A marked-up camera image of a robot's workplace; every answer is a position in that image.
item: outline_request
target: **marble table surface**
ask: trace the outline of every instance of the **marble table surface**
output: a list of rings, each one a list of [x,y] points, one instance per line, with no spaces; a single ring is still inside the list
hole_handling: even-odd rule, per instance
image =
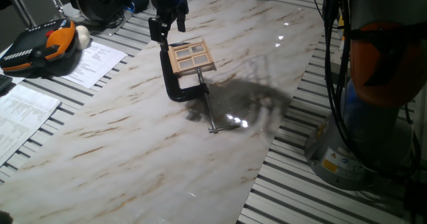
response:
[[[151,42],[0,187],[19,223],[235,223],[321,33],[315,11],[256,0],[193,0],[186,33],[209,45],[218,123],[170,101]],[[182,79],[197,84],[197,75]]]

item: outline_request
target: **white paper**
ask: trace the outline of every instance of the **white paper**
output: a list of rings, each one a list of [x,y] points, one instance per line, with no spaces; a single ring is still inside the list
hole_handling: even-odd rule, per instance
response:
[[[12,45],[10,45],[8,48],[6,48],[6,50],[4,50],[0,53],[0,59],[6,54],[6,51],[8,51],[9,48],[11,48],[11,46]],[[0,68],[0,74],[5,75],[5,73],[3,72],[3,70],[1,68]],[[24,79],[25,79],[24,77],[12,77],[12,82],[14,84],[18,84],[18,83],[22,82],[22,80],[24,80]]]
[[[63,78],[91,88],[126,56],[127,54],[122,51],[92,41],[91,45],[83,51],[79,65],[71,74]]]
[[[0,97],[0,166],[44,124],[60,103],[21,85]]]

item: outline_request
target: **yellow warning sticker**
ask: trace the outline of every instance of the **yellow warning sticker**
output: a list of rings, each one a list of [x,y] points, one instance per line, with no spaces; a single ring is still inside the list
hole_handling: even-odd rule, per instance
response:
[[[336,175],[359,181],[363,178],[364,168],[359,162],[331,148],[324,155],[322,166]]]
[[[336,169],[338,168],[337,165],[333,164],[332,162],[328,161],[327,159],[323,159],[322,166],[328,169],[329,171],[335,173]]]

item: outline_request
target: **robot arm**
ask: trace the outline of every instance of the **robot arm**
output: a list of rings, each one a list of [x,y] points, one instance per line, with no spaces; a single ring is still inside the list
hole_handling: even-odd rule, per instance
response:
[[[167,95],[172,101],[190,101],[209,94],[207,85],[200,85],[181,89],[178,78],[173,73],[167,44],[167,33],[171,24],[177,20],[178,31],[185,32],[185,15],[188,14],[187,0],[151,0],[157,9],[157,15],[148,20],[151,40],[160,44],[160,61]]]
[[[185,15],[188,14],[187,0],[151,0],[157,15],[148,20],[151,40],[157,41],[167,50],[167,33],[177,20],[178,31],[185,32]]]

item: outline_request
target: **electronic device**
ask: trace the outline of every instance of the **electronic device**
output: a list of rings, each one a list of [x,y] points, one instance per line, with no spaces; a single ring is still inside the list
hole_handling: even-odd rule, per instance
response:
[[[33,27],[16,38],[0,59],[0,67],[5,73],[44,67],[47,61],[73,54],[76,39],[74,22],[68,19],[50,21]]]
[[[8,87],[12,80],[12,77],[0,74],[0,91]]]

